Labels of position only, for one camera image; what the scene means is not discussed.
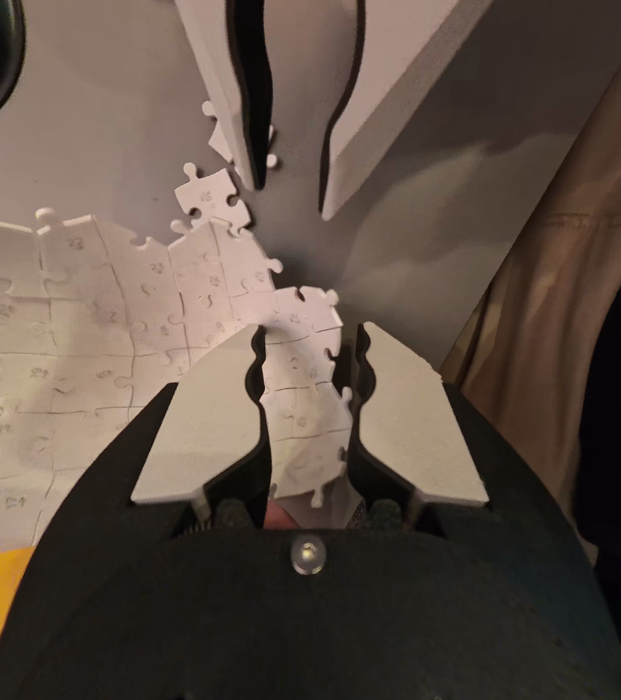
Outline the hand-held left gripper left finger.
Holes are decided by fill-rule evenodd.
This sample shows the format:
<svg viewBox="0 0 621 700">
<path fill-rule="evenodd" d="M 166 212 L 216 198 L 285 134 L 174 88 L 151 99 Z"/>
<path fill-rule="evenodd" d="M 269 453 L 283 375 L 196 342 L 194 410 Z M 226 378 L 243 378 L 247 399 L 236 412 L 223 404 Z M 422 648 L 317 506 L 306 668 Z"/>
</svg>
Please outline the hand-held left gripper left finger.
<svg viewBox="0 0 621 700">
<path fill-rule="evenodd" d="M 252 323 L 210 350 L 179 381 L 131 499 L 215 509 L 225 498 L 265 501 L 271 451 L 260 402 L 265 328 Z"/>
</svg>

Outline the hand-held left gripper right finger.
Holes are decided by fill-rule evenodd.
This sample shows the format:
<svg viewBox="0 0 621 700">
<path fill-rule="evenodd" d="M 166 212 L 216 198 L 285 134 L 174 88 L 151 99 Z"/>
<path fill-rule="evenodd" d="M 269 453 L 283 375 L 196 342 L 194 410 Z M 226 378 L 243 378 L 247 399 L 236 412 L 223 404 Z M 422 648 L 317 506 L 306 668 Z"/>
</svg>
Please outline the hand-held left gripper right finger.
<svg viewBox="0 0 621 700">
<path fill-rule="evenodd" d="M 348 478 L 366 506 L 484 506 L 486 487 L 441 375 L 376 323 L 357 328 Z"/>
</svg>

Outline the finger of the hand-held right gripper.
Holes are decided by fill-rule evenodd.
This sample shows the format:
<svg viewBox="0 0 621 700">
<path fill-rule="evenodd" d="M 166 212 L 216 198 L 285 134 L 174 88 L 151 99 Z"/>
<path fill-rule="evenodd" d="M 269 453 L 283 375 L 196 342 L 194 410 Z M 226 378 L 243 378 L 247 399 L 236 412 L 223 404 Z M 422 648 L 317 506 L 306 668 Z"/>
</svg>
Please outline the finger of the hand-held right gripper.
<svg viewBox="0 0 621 700">
<path fill-rule="evenodd" d="M 492 3 L 357 1 L 350 76 L 324 134 L 324 221 L 370 177 Z"/>
<path fill-rule="evenodd" d="M 273 79 L 264 1 L 176 1 L 217 125 L 243 185 L 266 185 Z"/>
</svg>

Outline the white jigsaw piece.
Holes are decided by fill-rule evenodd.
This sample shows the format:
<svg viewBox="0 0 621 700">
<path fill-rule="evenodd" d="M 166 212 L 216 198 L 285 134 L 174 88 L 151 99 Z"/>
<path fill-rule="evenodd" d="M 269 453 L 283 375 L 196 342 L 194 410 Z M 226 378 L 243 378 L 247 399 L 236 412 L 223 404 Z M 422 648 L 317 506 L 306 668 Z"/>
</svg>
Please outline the white jigsaw piece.
<svg viewBox="0 0 621 700">
<path fill-rule="evenodd" d="M 183 171 L 188 180 L 174 190 L 183 213 L 189 215 L 196 210 L 204 219 L 217 218 L 228 222 L 233 231 L 247 228 L 252 223 L 249 209 L 239 197 L 227 168 L 203 176 L 194 163 L 186 162 Z"/>
<path fill-rule="evenodd" d="M 207 116 L 208 118 L 214 120 L 215 125 L 214 129 L 212 131 L 212 135 L 210 136 L 210 139 L 208 141 L 209 146 L 215 150 L 229 165 L 231 165 L 236 174 L 241 177 L 240 175 L 240 170 L 238 166 L 236 165 L 233 155 L 231 153 L 231 149 L 229 148 L 227 144 L 227 140 L 225 139 L 223 132 L 221 130 L 220 124 L 218 124 L 218 118 L 217 114 L 215 112 L 215 108 L 212 105 L 211 101 L 204 101 L 201 106 L 202 113 Z M 268 154 L 266 156 L 266 167 L 268 170 L 274 170 L 277 169 L 280 165 L 280 160 L 278 159 L 278 156 L 275 153 L 271 152 L 271 146 L 273 144 L 273 140 L 275 138 L 275 127 L 274 125 L 270 125 L 269 127 L 269 143 L 268 143 Z"/>
</svg>

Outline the partly built puzzle ball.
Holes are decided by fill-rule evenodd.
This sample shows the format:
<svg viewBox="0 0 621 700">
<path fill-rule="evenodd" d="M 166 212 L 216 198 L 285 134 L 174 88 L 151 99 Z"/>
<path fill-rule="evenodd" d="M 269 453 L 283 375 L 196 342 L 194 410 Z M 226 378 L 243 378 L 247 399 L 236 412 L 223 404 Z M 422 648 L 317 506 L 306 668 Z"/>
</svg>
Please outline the partly built puzzle ball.
<svg viewBox="0 0 621 700">
<path fill-rule="evenodd" d="M 92 215 L 0 223 L 0 552 L 36 545 L 96 456 L 161 388 L 246 324 L 267 329 L 262 403 L 278 497 L 324 505 L 350 391 L 332 384 L 333 291 L 275 289 L 279 260 L 220 218 L 169 246 Z"/>
</svg>

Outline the person's beige trousers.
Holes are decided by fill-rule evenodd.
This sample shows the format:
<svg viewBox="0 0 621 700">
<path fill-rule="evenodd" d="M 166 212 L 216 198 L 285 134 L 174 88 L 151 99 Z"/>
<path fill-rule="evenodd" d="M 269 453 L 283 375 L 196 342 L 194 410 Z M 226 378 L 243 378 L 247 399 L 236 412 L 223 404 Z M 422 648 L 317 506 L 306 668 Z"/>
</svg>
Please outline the person's beige trousers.
<svg viewBox="0 0 621 700">
<path fill-rule="evenodd" d="M 573 524 L 594 347 L 621 286 L 621 67 L 441 367 Z"/>
</svg>

